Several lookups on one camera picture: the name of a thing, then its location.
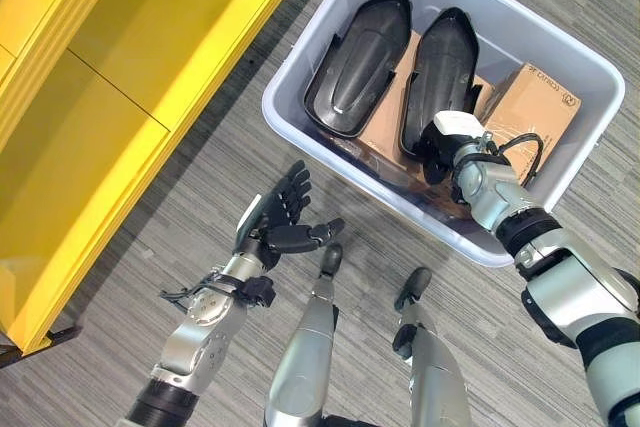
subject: robotic hand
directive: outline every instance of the robotic hand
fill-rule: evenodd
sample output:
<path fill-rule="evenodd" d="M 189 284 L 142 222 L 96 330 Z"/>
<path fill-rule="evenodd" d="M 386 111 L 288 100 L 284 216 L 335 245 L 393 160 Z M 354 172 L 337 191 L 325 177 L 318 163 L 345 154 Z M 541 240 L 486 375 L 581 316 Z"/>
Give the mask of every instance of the robotic hand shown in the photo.
<path fill-rule="evenodd" d="M 224 269 L 214 270 L 191 289 L 161 294 L 186 318 L 169 336 L 149 383 L 117 427 L 186 424 L 242 327 L 247 306 L 271 305 L 273 282 L 263 274 L 282 254 L 318 249 L 344 228 L 342 219 L 315 227 L 298 225 L 310 190 L 309 171 L 304 162 L 296 162 L 271 192 L 256 196 L 246 210 Z"/>
<path fill-rule="evenodd" d="M 509 144 L 531 140 L 536 136 L 525 134 Z M 422 142 L 427 181 L 452 173 L 453 199 L 470 204 L 472 217 L 526 279 L 522 301 L 529 315 L 551 341 L 580 350 L 603 420 L 640 427 L 640 282 L 608 267 L 541 208 L 518 184 L 505 146 L 497 148 L 473 115 L 439 112 Z"/>

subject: black cable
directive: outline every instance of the black cable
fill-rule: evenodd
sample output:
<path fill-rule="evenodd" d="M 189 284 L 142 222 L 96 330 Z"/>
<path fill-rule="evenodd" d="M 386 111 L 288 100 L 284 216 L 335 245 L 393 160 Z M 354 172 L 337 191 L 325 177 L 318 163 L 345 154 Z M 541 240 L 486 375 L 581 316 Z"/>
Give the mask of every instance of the black cable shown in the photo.
<path fill-rule="evenodd" d="M 528 134 L 521 134 L 517 137 L 514 137 L 506 144 L 501 145 L 498 148 L 498 153 L 500 155 L 504 154 L 505 151 L 509 150 L 511 147 L 515 147 L 518 144 L 522 144 L 523 142 L 536 142 L 538 144 L 538 151 L 536 152 L 536 156 L 533 159 L 533 163 L 529 168 L 529 172 L 527 172 L 527 176 L 522 181 L 522 186 L 526 187 L 531 179 L 533 179 L 538 173 L 538 166 L 540 165 L 540 159 L 542 159 L 542 150 L 544 149 L 544 142 L 540 138 L 538 134 L 533 132 L 529 132 Z"/>

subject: yellow furniture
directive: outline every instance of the yellow furniture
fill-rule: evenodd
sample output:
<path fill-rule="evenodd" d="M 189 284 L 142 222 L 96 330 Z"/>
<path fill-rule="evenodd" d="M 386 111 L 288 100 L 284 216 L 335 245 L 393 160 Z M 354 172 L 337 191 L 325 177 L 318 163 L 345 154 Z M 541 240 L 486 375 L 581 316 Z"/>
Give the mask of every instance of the yellow furniture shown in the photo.
<path fill-rule="evenodd" d="M 83 1 L 0 26 L 0 330 L 25 355 L 280 0 Z M 32 55 L 53 68 L 21 78 Z"/>

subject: gray plastic tub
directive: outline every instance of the gray plastic tub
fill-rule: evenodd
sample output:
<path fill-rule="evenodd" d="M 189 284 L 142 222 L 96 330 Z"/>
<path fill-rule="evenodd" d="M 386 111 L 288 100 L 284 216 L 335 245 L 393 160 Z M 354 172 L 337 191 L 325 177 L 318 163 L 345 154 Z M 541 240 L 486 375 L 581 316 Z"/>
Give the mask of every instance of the gray plastic tub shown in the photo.
<path fill-rule="evenodd" d="M 473 221 L 449 220 L 430 205 L 418 205 L 371 176 L 332 148 L 307 118 L 303 97 L 331 38 L 342 34 L 366 0 L 324 0 L 269 83 L 262 111 L 282 137 L 323 162 L 421 228 L 480 264 L 502 267 L 511 257 Z M 551 210 L 617 112 L 624 81 L 607 60 L 515 0 L 411 0 L 413 28 L 424 32 L 438 12 L 458 6 L 476 29 L 476 73 L 497 83 L 529 61 L 582 99 L 582 107 L 531 184 L 531 193 Z"/>

